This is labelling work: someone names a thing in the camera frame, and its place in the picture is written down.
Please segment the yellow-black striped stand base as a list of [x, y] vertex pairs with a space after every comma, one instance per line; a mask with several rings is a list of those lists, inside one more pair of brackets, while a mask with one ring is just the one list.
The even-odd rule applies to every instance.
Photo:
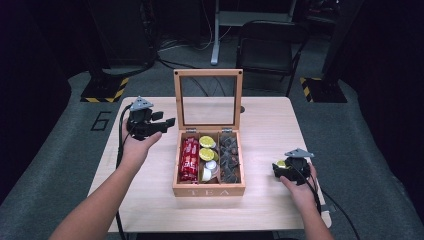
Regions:
[[128, 81], [128, 78], [112, 78], [104, 83], [90, 80], [80, 96], [80, 101], [90, 103], [117, 102], [123, 95]]
[[347, 99], [339, 84], [321, 78], [301, 77], [300, 83], [306, 100], [310, 103], [346, 103]]

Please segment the person's left hand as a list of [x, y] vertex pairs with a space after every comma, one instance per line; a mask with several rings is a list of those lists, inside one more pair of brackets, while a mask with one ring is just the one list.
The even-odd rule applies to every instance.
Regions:
[[120, 169], [130, 169], [138, 171], [144, 164], [149, 149], [159, 141], [162, 137], [161, 132], [156, 132], [152, 136], [140, 141], [132, 138], [126, 129], [127, 120], [124, 120], [122, 130], [123, 143], [123, 156], [121, 163], [119, 164]]

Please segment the white desk frame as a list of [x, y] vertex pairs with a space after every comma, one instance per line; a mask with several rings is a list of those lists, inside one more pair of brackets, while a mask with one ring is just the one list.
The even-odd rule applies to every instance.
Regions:
[[220, 27], [241, 27], [245, 23], [253, 20], [271, 20], [271, 21], [291, 21], [294, 15], [297, 0], [289, 0], [290, 7], [287, 12], [270, 13], [259, 11], [239, 11], [238, 9], [224, 11], [220, 9], [220, 0], [215, 0], [214, 9], [214, 30], [213, 30], [213, 49], [210, 64], [216, 66], [219, 60], [220, 52]]

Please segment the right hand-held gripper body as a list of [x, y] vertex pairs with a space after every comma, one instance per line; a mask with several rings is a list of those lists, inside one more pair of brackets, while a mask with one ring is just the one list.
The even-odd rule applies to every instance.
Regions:
[[310, 166], [306, 158], [313, 157], [314, 154], [297, 148], [286, 152], [285, 156], [285, 177], [290, 181], [295, 181], [297, 185], [305, 184], [306, 180], [311, 176]]

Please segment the black folding chair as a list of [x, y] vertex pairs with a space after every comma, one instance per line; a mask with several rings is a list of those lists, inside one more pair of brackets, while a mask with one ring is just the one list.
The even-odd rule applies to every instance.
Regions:
[[289, 96], [302, 51], [310, 37], [306, 26], [296, 22], [253, 20], [239, 31], [236, 67], [245, 72], [290, 77]]

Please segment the red stick packet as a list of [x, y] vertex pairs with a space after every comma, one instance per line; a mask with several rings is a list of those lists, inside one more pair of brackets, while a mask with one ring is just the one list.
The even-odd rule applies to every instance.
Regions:
[[191, 181], [191, 149], [193, 144], [193, 137], [186, 138], [183, 142], [183, 149], [180, 159], [180, 180], [181, 181]]
[[198, 150], [199, 142], [196, 138], [190, 138], [190, 163], [189, 163], [189, 176], [191, 181], [198, 179]]

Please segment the black cabinet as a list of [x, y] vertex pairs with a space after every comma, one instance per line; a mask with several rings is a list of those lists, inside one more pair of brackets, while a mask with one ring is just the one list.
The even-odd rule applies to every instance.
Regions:
[[143, 0], [88, 0], [88, 7], [111, 67], [153, 65], [154, 48], [146, 32]]

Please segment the person's right hand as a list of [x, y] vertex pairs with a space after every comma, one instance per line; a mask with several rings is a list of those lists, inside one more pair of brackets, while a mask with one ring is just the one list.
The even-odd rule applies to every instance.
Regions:
[[312, 163], [309, 164], [311, 177], [308, 184], [296, 185], [289, 181], [285, 176], [280, 177], [280, 181], [290, 191], [291, 198], [301, 214], [317, 213], [317, 204], [310, 186], [314, 185], [314, 179], [317, 176], [316, 169]]

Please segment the pile of dark tea bags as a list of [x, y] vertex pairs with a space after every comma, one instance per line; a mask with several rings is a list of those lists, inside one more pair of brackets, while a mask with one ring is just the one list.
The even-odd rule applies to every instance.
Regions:
[[227, 184], [239, 183], [237, 173], [239, 167], [239, 151], [237, 138], [230, 135], [220, 137], [220, 169], [221, 182]]

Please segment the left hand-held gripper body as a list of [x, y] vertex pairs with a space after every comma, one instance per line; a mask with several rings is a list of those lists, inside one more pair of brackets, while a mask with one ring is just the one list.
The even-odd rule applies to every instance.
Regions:
[[160, 132], [157, 121], [151, 120], [151, 115], [154, 113], [152, 107], [151, 102], [140, 96], [130, 106], [127, 130], [137, 140], [144, 140], [154, 133]]

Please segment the wooden tea box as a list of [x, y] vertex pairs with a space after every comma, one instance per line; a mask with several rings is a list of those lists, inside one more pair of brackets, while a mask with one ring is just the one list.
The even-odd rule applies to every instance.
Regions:
[[[177, 106], [177, 157], [174, 170], [173, 191], [177, 197], [228, 197], [244, 194], [244, 164], [240, 143], [240, 115], [242, 113], [243, 71], [241, 69], [176, 69], [174, 71], [175, 96]], [[237, 138], [239, 183], [221, 182], [220, 137], [230, 135]], [[183, 142], [186, 138], [211, 136], [216, 147], [214, 161], [217, 169], [211, 170], [212, 178], [202, 181], [202, 171], [208, 161], [199, 157], [198, 179], [181, 181], [180, 159]]]

